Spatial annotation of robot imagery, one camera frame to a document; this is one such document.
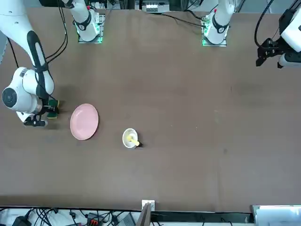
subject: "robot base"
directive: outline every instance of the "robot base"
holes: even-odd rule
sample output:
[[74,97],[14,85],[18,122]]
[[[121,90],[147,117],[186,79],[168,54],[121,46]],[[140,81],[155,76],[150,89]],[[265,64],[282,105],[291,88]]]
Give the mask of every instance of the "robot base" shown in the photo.
[[83,43],[96,43],[96,44],[101,44],[101,43],[103,42],[103,24],[104,24],[104,21],[105,21],[105,14],[99,14],[99,20],[98,20],[98,21],[96,20],[96,22],[97,22],[97,24],[96,24],[96,29],[97,29],[98,31],[100,31],[100,32],[99,32],[99,35],[97,35],[92,41],[84,41],[84,40],[82,40],[82,38],[79,36],[78,42],[79,42],[80,44],[83,44]]
[[225,38],[224,38],[224,41],[222,41],[222,43],[220,44],[212,44],[206,37],[205,37],[205,33],[208,32],[208,28],[210,26],[210,14],[209,15],[206,15],[206,17],[204,17],[202,19],[202,22],[201,22],[202,25],[205,25],[206,28],[202,28],[202,46],[221,46],[221,47],[226,47],[227,46],[227,41],[226,41],[226,37],[227,37],[227,32],[228,32],[228,29],[225,33]]

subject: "green object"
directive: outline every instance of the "green object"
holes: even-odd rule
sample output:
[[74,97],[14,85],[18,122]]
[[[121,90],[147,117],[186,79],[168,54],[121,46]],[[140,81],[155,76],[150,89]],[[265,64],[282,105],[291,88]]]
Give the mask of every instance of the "green object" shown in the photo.
[[58,107],[60,105],[60,101],[59,100],[48,100],[48,105],[53,107],[54,109],[56,109],[55,112],[49,112],[47,114],[47,118],[48,119],[57,119],[57,116],[58,116]]

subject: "yellow object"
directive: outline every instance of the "yellow object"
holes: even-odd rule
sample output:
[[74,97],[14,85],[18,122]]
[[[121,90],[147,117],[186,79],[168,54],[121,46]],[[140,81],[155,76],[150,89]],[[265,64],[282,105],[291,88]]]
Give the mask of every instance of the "yellow object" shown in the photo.
[[139,141],[138,140],[134,140],[133,137],[131,135],[127,136],[127,141],[128,142],[133,142],[134,145],[139,146]]

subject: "black cable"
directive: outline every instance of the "black cable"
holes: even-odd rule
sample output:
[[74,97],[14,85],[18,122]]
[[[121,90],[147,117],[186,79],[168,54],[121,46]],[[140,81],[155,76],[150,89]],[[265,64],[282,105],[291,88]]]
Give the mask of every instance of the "black cable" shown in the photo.
[[114,213],[115,211],[110,211],[110,212],[108,212],[108,213],[104,213],[104,214],[101,214],[101,215],[99,215],[100,217],[101,216],[103,216],[103,215],[105,215],[101,220],[100,220],[100,223],[108,223],[109,222],[109,219],[110,219],[110,214],[111,213]]
[[53,57],[52,59],[50,59],[47,63],[49,64],[51,61],[55,60],[59,55],[61,55],[65,49],[67,48],[67,45],[68,45],[68,33],[67,33],[67,29],[66,29],[66,25],[65,25],[65,15],[64,15],[64,11],[62,8],[59,7],[59,2],[58,0],[57,1],[57,5],[58,5],[58,10],[60,12],[60,15],[61,15],[61,19],[62,19],[62,22],[63,22],[63,25],[64,25],[64,28],[65,28],[65,36],[66,36],[66,44],[63,48],[63,50],[61,50],[55,57]]
[[63,45],[64,45],[65,42],[66,42],[66,39],[67,39],[67,29],[66,29],[66,20],[65,20],[65,16],[63,16],[62,20],[63,20],[63,26],[64,26],[64,32],[65,32],[64,41],[63,41],[63,43],[61,44],[61,46],[57,49],[57,51],[54,52],[53,54],[49,55],[48,57],[46,57],[46,59],[48,59],[48,58],[50,58],[50,57],[53,57],[55,54],[57,54],[58,51],[60,51],[60,49],[63,47]]
[[47,217],[47,215],[48,215],[51,211],[53,211],[53,210],[50,209],[50,210],[48,210],[47,212],[45,212],[45,210],[43,210],[44,217],[43,217],[43,219],[41,220],[40,226],[43,226],[44,223],[46,223],[47,225],[51,226],[51,223],[50,223],[50,221],[49,221],[49,219],[48,219],[48,217]]
[[176,20],[179,20],[179,21],[182,21],[184,23],[187,23],[187,24],[191,24],[191,25],[195,25],[195,26],[199,26],[199,27],[203,27],[203,28],[206,28],[205,25],[201,25],[201,24],[195,24],[195,23],[192,23],[192,22],[189,22],[189,21],[186,21],[186,20],[182,20],[180,18],[177,18],[177,17],[174,17],[174,16],[171,16],[171,15],[167,15],[167,14],[161,14],[162,16],[168,16],[170,18],[173,18],[173,19],[176,19]]
[[193,3],[190,4],[190,6],[188,6],[186,9],[189,9],[191,6],[194,5],[194,3],[196,3],[197,0],[195,0]]
[[300,4],[301,4],[301,2],[296,6],[296,9],[299,7]]
[[228,221],[226,221],[224,218],[221,218],[221,221],[222,221],[222,222],[226,222],[226,223],[230,223],[230,224],[231,224],[231,226],[233,226],[233,225],[232,225],[232,222],[231,222],[231,221],[229,221],[229,220],[228,220]]
[[257,32],[258,32],[258,28],[259,28],[259,24],[263,18],[263,16],[265,15],[265,13],[268,11],[269,7],[271,6],[271,4],[273,3],[274,0],[270,0],[268,5],[266,6],[266,8],[264,9],[264,11],[262,12],[262,15],[260,16],[258,22],[257,22],[257,25],[255,27],[255,32],[254,32],[254,41],[255,41],[255,44],[261,48],[261,49],[277,49],[277,48],[273,48],[273,47],[268,47],[268,48],[265,48],[265,47],[262,47],[258,41],[257,41]]
[[111,222],[110,222],[107,226],[110,226],[110,225],[116,226],[117,224],[115,224],[115,222],[114,222],[113,219],[115,218],[116,220],[118,220],[118,217],[119,217],[121,214],[123,214],[123,213],[124,213],[124,211],[120,212],[120,213],[117,214],[116,216],[114,216],[113,213],[111,213],[112,219],[111,219]]
[[14,59],[15,59],[15,62],[16,62],[16,65],[17,65],[17,68],[19,68],[19,64],[18,64],[18,61],[17,61],[17,58],[16,58],[16,54],[15,54],[15,51],[14,51],[13,45],[11,44],[11,42],[10,42],[10,39],[9,39],[9,38],[8,38],[8,42],[9,42],[9,45],[10,45],[11,51],[13,52],[13,55],[14,55]]
[[296,2],[298,2],[298,0],[295,0],[289,9],[292,9]]
[[26,214],[25,214],[25,218],[28,219],[30,213],[34,210],[35,208],[30,209]]
[[80,210],[81,214],[84,215],[85,218],[88,218],[88,214],[84,214],[82,210]]
[[48,226],[51,226],[51,224],[50,224],[50,222],[49,222],[49,219],[47,218],[47,214],[48,214],[50,211],[52,211],[52,209],[48,210],[48,212],[45,212],[44,209],[43,209],[43,210],[41,210],[41,209],[36,209],[36,213],[37,213],[38,217],[37,217],[36,221],[34,222],[34,225],[33,225],[33,226],[35,226],[35,225],[37,224],[37,222],[38,222],[39,219],[41,220],[41,224],[40,224],[40,225],[46,223]]
[[210,10],[210,12],[212,12],[217,6],[218,6],[218,4],[217,4],[216,6],[214,6],[214,7]]
[[96,213],[97,213],[97,223],[99,225],[99,214],[98,214],[98,210],[96,210]]
[[184,10],[184,12],[190,12],[196,19],[202,20],[201,17],[197,16],[193,11],[191,11],[190,9],[186,9]]
[[278,27],[277,31],[275,32],[275,34],[273,35],[273,37],[271,38],[272,40],[275,37],[275,35],[277,34],[278,30],[279,30],[279,27]]

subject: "electrical cable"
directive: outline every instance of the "electrical cable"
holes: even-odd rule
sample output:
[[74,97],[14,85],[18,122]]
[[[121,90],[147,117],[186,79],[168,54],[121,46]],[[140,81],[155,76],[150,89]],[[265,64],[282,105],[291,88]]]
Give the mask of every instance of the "electrical cable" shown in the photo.
[[73,220],[73,222],[74,222],[74,225],[77,225],[77,223],[75,222],[75,220],[74,220],[74,218],[73,218],[73,214],[72,214],[73,212],[70,210],[70,216],[71,216],[71,218],[72,218],[72,220]]
[[41,220],[40,225],[43,225],[44,223],[46,223],[48,226],[51,226],[49,219],[47,217],[47,215],[49,214],[50,211],[53,211],[53,209],[49,209],[48,212],[45,212],[45,209],[42,209],[42,210],[36,209],[36,213],[37,213],[38,217],[37,217],[36,221],[34,222],[33,226],[35,226],[37,224],[39,219]]
[[184,10],[184,12],[190,12],[196,19],[202,20],[201,17],[197,16],[193,11],[191,11],[190,9],[186,9]]
[[81,214],[84,215],[85,218],[88,218],[88,214],[84,214],[82,210],[80,210]]
[[96,210],[96,213],[97,213],[97,223],[99,225],[99,214],[98,214],[98,210]]
[[194,3],[196,3],[198,0],[195,0],[193,3],[191,3],[186,9],[189,9],[191,6],[194,5]]
[[111,222],[107,225],[107,226],[110,226],[110,225],[113,225],[113,226],[116,226],[117,224],[115,224],[114,220],[113,219],[116,219],[118,221],[118,217],[123,214],[124,211],[120,212],[119,214],[117,214],[116,216],[113,215],[113,213],[111,213],[112,215],[112,219],[111,219]]
[[191,25],[194,25],[194,26],[199,26],[199,27],[203,27],[203,28],[206,28],[205,25],[201,25],[201,24],[196,24],[196,23],[193,23],[193,22],[189,22],[189,21],[186,21],[186,20],[182,20],[180,18],[177,18],[177,17],[174,17],[174,16],[171,16],[171,15],[167,15],[167,14],[161,14],[162,16],[168,16],[170,18],[173,18],[173,19],[176,19],[176,20],[179,20],[179,21],[182,21],[184,23],[187,23],[187,24],[191,24]]
[[296,9],[300,6],[301,2],[299,2],[299,4],[296,6]]
[[16,62],[16,65],[17,65],[17,68],[19,68],[19,64],[18,64],[18,61],[17,61],[17,58],[16,58],[16,54],[15,54],[15,51],[14,51],[13,45],[11,44],[11,41],[10,41],[10,39],[9,39],[9,38],[8,38],[8,42],[9,42],[9,45],[10,45],[11,51],[13,52],[13,55],[14,55],[14,59],[15,59],[15,62]]
[[53,57],[55,54],[57,54],[58,51],[60,51],[60,49],[61,49],[61,48],[63,47],[63,45],[65,44],[66,39],[68,38],[68,37],[67,37],[67,29],[66,29],[66,20],[65,20],[65,16],[62,18],[62,20],[63,20],[63,26],[64,26],[64,31],[65,31],[64,41],[63,41],[63,43],[61,44],[61,46],[57,49],[57,51],[54,52],[53,54],[49,55],[48,57],[46,57],[46,59],[48,59],[48,58],[50,58],[50,57]]
[[49,64],[51,61],[55,60],[58,56],[60,56],[64,51],[65,49],[67,48],[67,45],[68,45],[68,33],[67,33],[67,29],[66,29],[66,24],[65,24],[65,15],[64,15],[64,11],[63,9],[59,6],[59,2],[58,0],[57,1],[57,6],[58,6],[58,10],[60,12],[60,15],[61,15],[61,19],[62,19],[62,22],[63,22],[63,26],[65,28],[65,36],[66,36],[66,43],[65,43],[65,46],[63,48],[63,50],[61,50],[56,56],[54,56],[52,59],[50,59],[47,63]]
[[226,223],[230,223],[230,224],[231,224],[231,226],[233,226],[233,225],[232,225],[232,222],[231,222],[231,221],[229,221],[229,220],[228,220],[228,221],[226,221],[224,218],[221,218],[221,221],[222,221],[222,222],[226,222]]
[[275,37],[275,35],[277,34],[277,32],[279,31],[279,27],[278,29],[276,30],[275,34],[273,35],[273,37],[271,38],[273,40],[273,38]]
[[259,48],[261,48],[261,49],[277,49],[277,48],[274,48],[274,47],[268,47],[268,48],[262,47],[262,46],[258,43],[258,41],[257,41],[257,32],[258,32],[259,24],[260,24],[260,22],[261,22],[263,16],[265,15],[265,13],[268,11],[269,7],[270,7],[271,4],[273,3],[273,1],[274,1],[274,0],[270,0],[270,1],[269,1],[268,5],[266,6],[266,8],[264,9],[264,11],[262,12],[262,15],[260,16],[260,18],[259,18],[259,20],[258,20],[258,22],[257,22],[257,25],[256,25],[256,27],[255,27],[254,41],[255,41],[255,44],[256,44]]
[[210,10],[210,12],[212,12],[217,6],[218,6],[218,4],[217,4],[216,6],[214,6],[214,7]]
[[104,18],[103,22],[102,22],[100,25],[104,25],[104,22],[105,22],[105,20],[109,17],[109,15],[110,15],[112,9],[113,9],[113,8],[110,9],[108,15]]
[[103,213],[103,214],[99,215],[100,217],[103,216],[103,215],[105,215],[105,216],[99,221],[99,223],[108,223],[109,220],[110,220],[110,214],[111,214],[111,213],[114,213],[114,212],[115,212],[115,211],[110,211],[110,212],[108,212],[108,213]]
[[292,9],[293,6],[294,6],[297,2],[298,2],[298,0],[295,0],[289,9]]
[[42,221],[41,221],[41,224],[40,224],[40,226],[43,226],[44,225],[44,223],[46,223],[47,225],[50,225],[51,226],[51,223],[50,223],[50,221],[49,221],[49,219],[48,219],[48,217],[47,217],[47,215],[51,212],[51,211],[53,211],[53,209],[50,209],[50,210],[48,210],[47,212],[45,212],[45,210],[43,210],[43,213],[44,213],[44,217],[43,217],[43,224],[42,224]]

